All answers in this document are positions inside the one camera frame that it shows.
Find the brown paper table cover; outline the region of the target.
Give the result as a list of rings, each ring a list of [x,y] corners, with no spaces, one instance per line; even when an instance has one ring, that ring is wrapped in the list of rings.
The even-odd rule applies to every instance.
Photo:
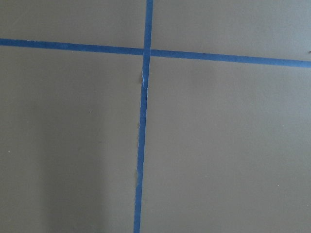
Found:
[[[308,233],[308,0],[3,0],[3,233]]]

